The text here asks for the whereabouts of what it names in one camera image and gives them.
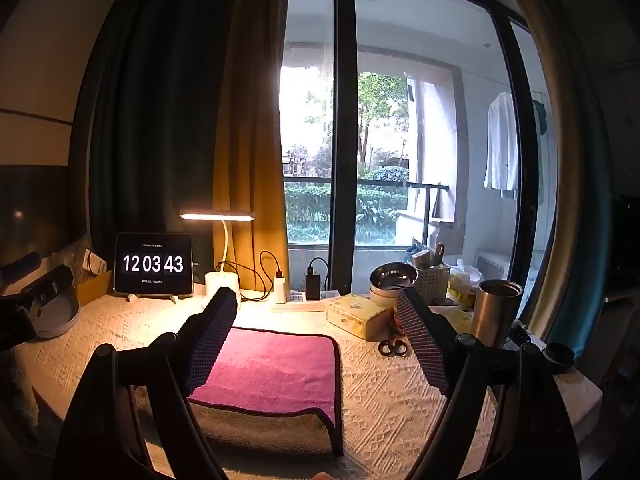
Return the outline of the pink and grey towel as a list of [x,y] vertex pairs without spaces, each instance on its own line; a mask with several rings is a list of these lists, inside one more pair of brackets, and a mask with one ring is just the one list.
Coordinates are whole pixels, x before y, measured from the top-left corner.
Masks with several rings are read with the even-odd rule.
[[344,455],[341,353],[330,336],[232,328],[188,402],[216,452]]

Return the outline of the grey round dish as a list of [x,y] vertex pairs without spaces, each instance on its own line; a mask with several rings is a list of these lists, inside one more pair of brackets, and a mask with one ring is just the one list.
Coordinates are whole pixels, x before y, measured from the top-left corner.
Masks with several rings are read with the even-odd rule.
[[79,320],[80,305],[74,292],[64,292],[45,304],[35,318],[39,339],[53,339],[67,333]]

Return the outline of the cardboard box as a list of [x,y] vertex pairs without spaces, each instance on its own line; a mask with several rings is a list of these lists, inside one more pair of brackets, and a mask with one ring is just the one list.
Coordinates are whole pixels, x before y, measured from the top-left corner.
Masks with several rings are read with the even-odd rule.
[[82,256],[79,273],[75,278],[75,292],[78,304],[85,307],[100,299],[111,290],[112,271],[106,261],[91,249],[86,248]]

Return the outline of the tablet showing clock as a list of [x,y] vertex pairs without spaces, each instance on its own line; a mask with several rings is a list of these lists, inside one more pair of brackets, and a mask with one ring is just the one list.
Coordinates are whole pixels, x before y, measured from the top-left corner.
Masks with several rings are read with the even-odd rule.
[[193,294],[193,242],[188,233],[119,233],[114,292],[189,297]]

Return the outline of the cream knitted tablecloth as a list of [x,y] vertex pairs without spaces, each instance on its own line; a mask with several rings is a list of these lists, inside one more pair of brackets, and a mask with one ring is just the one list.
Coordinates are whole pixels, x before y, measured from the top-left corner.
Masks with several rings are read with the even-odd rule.
[[[77,323],[62,336],[23,344],[22,355],[35,392],[63,418],[96,346],[144,347],[174,332],[204,307],[203,286],[191,298],[127,301],[111,295],[81,307]],[[374,342],[326,322],[320,307],[246,302],[236,326],[294,334],[326,334],[342,358],[344,456],[324,464],[219,455],[232,479],[308,479],[324,469],[339,479],[402,479],[418,458],[445,403],[413,356],[383,358]]]

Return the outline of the black scissors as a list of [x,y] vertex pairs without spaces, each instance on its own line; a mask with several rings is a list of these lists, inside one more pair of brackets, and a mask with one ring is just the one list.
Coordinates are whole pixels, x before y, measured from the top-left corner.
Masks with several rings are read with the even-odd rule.
[[406,356],[409,353],[409,347],[404,339],[405,336],[406,333],[398,320],[398,316],[394,313],[390,320],[387,338],[378,343],[378,353],[381,356],[386,356],[386,358]]

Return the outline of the yellow tissue packet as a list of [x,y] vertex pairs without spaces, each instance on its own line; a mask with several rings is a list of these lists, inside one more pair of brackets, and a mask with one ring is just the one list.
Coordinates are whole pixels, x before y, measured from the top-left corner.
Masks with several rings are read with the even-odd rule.
[[465,310],[472,310],[482,281],[484,281],[483,273],[475,266],[468,266],[459,258],[453,266],[450,266],[448,296]]

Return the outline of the white plastic basket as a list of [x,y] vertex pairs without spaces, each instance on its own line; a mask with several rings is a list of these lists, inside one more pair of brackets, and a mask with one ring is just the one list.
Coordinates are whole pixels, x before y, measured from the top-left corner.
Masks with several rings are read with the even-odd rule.
[[416,271],[413,287],[428,304],[444,304],[447,300],[450,266],[441,263]]

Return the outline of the white desk lamp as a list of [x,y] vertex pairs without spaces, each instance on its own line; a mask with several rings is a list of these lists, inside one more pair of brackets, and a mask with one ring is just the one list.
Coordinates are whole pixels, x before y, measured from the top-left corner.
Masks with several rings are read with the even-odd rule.
[[214,248],[221,249],[221,260],[214,262],[212,270],[204,276],[205,281],[205,298],[210,299],[221,288],[228,288],[235,294],[237,304],[241,304],[240,279],[238,272],[227,271],[226,261],[229,251],[229,224],[240,222],[253,222],[255,220],[254,212],[247,210],[185,210],[180,212],[180,217],[186,221],[203,221],[219,223],[221,232],[214,233]]

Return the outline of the yellow tissue box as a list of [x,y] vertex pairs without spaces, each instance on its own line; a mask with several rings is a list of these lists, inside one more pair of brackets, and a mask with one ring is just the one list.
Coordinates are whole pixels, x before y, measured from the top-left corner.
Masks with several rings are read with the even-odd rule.
[[368,298],[349,294],[329,301],[326,320],[363,340],[375,340],[390,326],[392,308],[376,304]]

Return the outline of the stainless steel bowl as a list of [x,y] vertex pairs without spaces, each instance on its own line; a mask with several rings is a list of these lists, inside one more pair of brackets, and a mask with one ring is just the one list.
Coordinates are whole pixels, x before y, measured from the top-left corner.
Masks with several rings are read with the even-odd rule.
[[418,270],[409,263],[389,262],[378,266],[370,274],[370,283],[381,290],[411,287],[418,278]]

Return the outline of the dark green curtain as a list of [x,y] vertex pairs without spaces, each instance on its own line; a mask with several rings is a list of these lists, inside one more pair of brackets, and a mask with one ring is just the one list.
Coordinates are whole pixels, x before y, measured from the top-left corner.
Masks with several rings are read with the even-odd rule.
[[198,282],[213,229],[216,121],[235,0],[115,0],[90,129],[88,230],[107,262],[123,232],[188,232]]

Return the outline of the white power strip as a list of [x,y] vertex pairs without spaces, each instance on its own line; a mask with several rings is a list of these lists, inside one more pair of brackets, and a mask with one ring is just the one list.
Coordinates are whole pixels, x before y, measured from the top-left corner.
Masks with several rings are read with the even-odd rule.
[[336,290],[322,290],[319,299],[308,300],[306,292],[290,290],[288,296],[286,296],[285,303],[272,304],[271,311],[276,313],[323,312],[331,301],[340,297],[340,293]]

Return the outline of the white hanging shirt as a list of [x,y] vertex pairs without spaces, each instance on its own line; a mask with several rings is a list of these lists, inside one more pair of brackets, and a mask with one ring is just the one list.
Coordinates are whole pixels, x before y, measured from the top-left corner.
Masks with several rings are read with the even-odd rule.
[[499,93],[488,108],[484,188],[511,200],[518,194],[518,127],[509,92]]

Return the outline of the black window frame post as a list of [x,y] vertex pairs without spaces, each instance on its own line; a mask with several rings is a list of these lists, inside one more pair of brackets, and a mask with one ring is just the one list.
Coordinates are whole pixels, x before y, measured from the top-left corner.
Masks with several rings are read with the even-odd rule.
[[358,67],[355,0],[334,0],[330,287],[352,289],[357,212]]

